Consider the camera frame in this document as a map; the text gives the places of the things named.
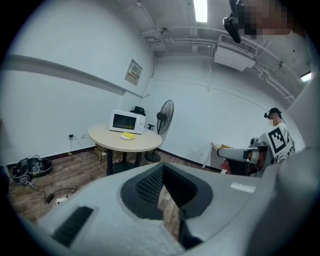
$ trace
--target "air conditioner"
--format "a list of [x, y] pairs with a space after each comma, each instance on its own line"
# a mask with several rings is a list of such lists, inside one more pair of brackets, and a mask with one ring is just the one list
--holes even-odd
[[246, 43], [236, 43], [231, 37], [220, 35], [214, 53], [214, 62], [244, 71], [255, 64], [257, 50]]

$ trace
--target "ceiling light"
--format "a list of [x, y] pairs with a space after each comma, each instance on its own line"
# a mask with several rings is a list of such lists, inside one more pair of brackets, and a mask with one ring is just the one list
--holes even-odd
[[308, 81], [308, 80], [310, 80], [310, 79], [311, 79], [311, 72], [305, 73], [305, 74], [303, 74], [303, 75], [301, 76], [301, 80], [302, 80], [303, 82], [306, 82], [306, 81]]
[[207, 0], [193, 0], [195, 20], [197, 22], [207, 23], [208, 20], [208, 4]]

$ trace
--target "baseboard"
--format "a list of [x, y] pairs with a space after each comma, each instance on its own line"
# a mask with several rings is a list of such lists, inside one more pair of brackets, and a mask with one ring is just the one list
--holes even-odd
[[[78, 150], [73, 150], [72, 154], [76, 155], [76, 154], [80, 154], [82, 152], [90, 152], [90, 151], [93, 151], [93, 150], [95, 150], [95, 146], [82, 148], [82, 149], [78, 149]], [[61, 153], [61, 154], [54, 154], [54, 155], [51, 155], [51, 156], [45, 156], [43, 158], [47, 158], [47, 159], [50, 159], [50, 160], [55, 160], [55, 159], [59, 159], [59, 158], [65, 158], [67, 156], [69, 156], [68, 152], [65, 152], [65, 153]], [[16, 163], [11, 163], [11, 164], [8, 164], [7, 167], [10, 170], [12, 167], [16, 166], [16, 164], [17, 164], [17, 162]]]
[[[201, 166], [201, 167], [202, 167], [202, 165], [203, 165], [203, 163], [199, 163], [199, 162], [195, 162], [195, 161], [186, 159], [186, 158], [181, 157], [181, 156], [179, 156], [179, 155], [172, 154], [172, 153], [170, 153], [170, 152], [168, 152], [168, 151], [165, 151], [165, 150], [163, 150], [163, 149], [161, 149], [161, 148], [157, 148], [156, 150], [158, 150], [158, 151], [160, 151], [160, 152], [162, 152], [162, 153], [165, 153], [165, 154], [167, 154], [167, 155], [169, 155], [169, 156], [171, 156], [171, 157], [174, 157], [174, 158], [180, 159], [180, 160], [182, 160], [182, 161], [185, 161], [185, 162], [187, 162], [187, 163], [194, 164], [194, 165], [196, 165], [196, 166]], [[207, 169], [209, 169], [209, 170], [212, 170], [212, 171], [215, 171], [215, 172], [219, 172], [219, 173], [221, 172], [221, 169], [214, 168], [214, 167], [209, 166], [209, 165], [206, 165], [205, 168], [207, 168]]]

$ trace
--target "round table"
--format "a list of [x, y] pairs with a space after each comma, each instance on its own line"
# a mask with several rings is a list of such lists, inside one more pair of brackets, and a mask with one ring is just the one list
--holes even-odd
[[[95, 124], [88, 129], [89, 137], [107, 149], [107, 173], [121, 173], [140, 166], [142, 152], [156, 149], [162, 138], [152, 130], [143, 129], [143, 134], [135, 134], [132, 140], [120, 137], [121, 131], [109, 130], [106, 124]], [[113, 150], [123, 152], [122, 162], [113, 164]], [[127, 152], [136, 152], [135, 163], [127, 162]]]

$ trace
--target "electrical panel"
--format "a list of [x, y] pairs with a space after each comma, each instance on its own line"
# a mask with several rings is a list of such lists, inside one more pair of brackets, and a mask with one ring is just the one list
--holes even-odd
[[142, 68], [134, 60], [131, 60], [128, 71], [125, 75], [125, 80], [136, 86], [138, 84], [141, 71]]

